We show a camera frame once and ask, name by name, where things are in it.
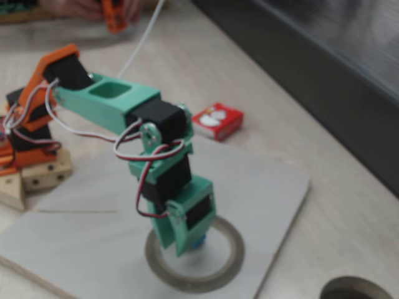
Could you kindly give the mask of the person's left hand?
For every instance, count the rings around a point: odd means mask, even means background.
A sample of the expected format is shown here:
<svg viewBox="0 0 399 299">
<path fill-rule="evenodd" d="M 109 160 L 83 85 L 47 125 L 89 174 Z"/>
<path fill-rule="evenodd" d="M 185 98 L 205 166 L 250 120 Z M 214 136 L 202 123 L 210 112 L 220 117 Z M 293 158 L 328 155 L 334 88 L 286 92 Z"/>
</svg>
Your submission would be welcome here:
<svg viewBox="0 0 399 299">
<path fill-rule="evenodd" d="M 142 13 L 143 4 L 143 0 L 124 0 L 123 16 L 125 20 L 132 23 L 138 22 Z"/>
</svg>

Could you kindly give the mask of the person's right hand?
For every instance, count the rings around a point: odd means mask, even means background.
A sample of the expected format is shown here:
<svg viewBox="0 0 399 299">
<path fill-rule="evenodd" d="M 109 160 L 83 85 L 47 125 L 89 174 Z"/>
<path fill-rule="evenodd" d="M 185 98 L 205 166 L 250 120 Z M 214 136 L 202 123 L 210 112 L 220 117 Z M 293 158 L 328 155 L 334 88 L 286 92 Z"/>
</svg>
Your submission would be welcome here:
<svg viewBox="0 0 399 299">
<path fill-rule="evenodd" d="M 102 7 L 89 0 L 41 0 L 39 5 L 57 17 L 73 17 L 86 21 L 101 21 Z"/>
</svg>

